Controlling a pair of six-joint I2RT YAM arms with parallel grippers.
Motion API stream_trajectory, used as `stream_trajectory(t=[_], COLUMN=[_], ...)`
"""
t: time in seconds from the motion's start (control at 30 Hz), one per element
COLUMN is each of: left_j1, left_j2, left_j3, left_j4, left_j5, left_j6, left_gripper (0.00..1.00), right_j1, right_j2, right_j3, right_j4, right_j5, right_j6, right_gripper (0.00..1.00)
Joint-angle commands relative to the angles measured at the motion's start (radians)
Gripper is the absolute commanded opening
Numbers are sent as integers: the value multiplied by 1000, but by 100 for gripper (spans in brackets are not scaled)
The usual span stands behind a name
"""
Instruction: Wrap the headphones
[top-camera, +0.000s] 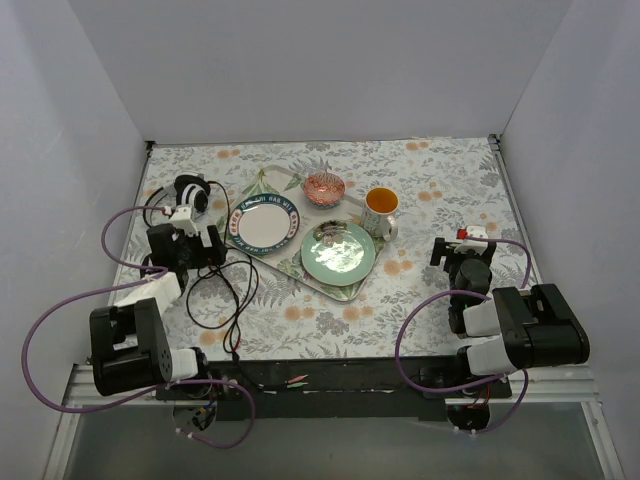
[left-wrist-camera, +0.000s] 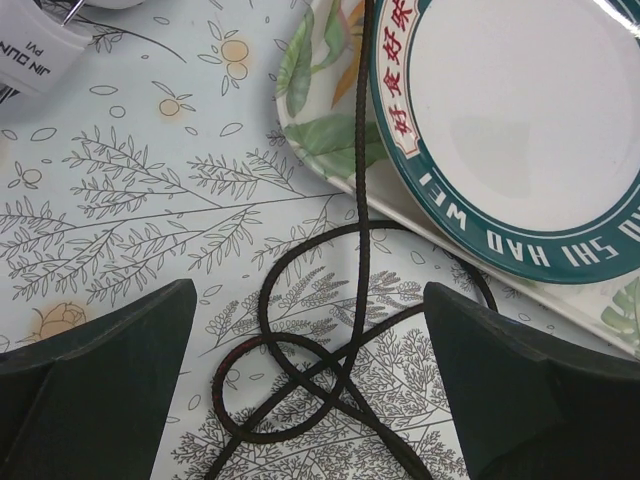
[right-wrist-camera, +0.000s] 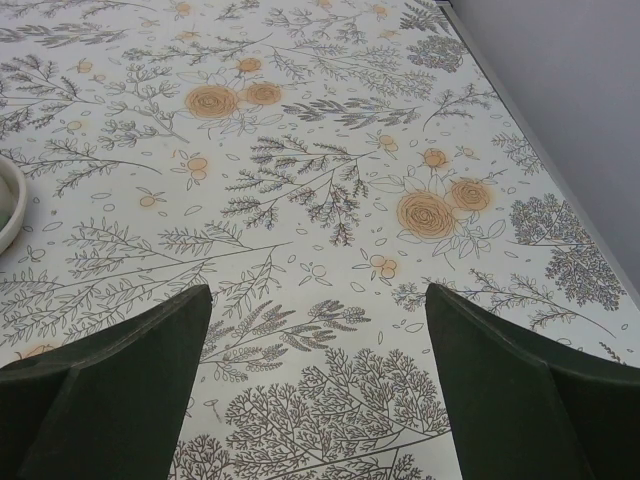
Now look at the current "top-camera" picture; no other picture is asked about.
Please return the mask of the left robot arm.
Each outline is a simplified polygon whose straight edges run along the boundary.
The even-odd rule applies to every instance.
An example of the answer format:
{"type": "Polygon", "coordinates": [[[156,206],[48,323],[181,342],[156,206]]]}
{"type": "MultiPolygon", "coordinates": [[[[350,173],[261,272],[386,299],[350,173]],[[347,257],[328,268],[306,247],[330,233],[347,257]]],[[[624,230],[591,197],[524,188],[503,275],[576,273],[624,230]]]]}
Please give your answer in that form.
{"type": "Polygon", "coordinates": [[[189,236],[169,223],[147,230],[150,254],[143,260],[143,283],[89,317],[91,364],[103,396],[177,382],[193,400],[213,386],[205,354],[198,347],[169,346],[163,315],[184,294],[191,270],[220,266],[227,248],[218,229],[189,236]]]}

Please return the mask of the black white headphones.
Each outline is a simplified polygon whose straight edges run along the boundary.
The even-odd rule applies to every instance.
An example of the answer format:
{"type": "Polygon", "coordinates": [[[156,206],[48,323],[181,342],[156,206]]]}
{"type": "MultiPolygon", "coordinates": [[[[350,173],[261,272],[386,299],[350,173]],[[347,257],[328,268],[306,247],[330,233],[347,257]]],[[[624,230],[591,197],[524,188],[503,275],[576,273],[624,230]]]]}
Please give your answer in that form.
{"type": "Polygon", "coordinates": [[[180,174],[170,185],[158,188],[149,196],[145,203],[147,209],[142,213],[143,221],[147,227],[152,227],[153,207],[159,207],[161,212],[161,208],[164,206],[175,208],[183,205],[192,207],[193,218],[196,221],[206,213],[210,193],[211,186],[204,179],[203,174],[180,174]]]}

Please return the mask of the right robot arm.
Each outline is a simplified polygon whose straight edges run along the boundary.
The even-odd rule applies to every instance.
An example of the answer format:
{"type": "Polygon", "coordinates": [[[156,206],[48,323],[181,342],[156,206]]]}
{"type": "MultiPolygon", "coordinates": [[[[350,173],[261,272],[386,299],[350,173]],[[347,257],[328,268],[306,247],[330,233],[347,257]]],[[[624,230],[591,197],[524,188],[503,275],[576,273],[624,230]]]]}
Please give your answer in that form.
{"type": "Polygon", "coordinates": [[[591,353],[586,331],[554,284],[492,288],[496,243],[458,232],[454,241],[438,237],[430,264],[448,274],[451,331],[479,344],[461,348],[463,366],[452,373],[454,389],[475,397],[489,376],[538,367],[579,365],[591,353]]]}

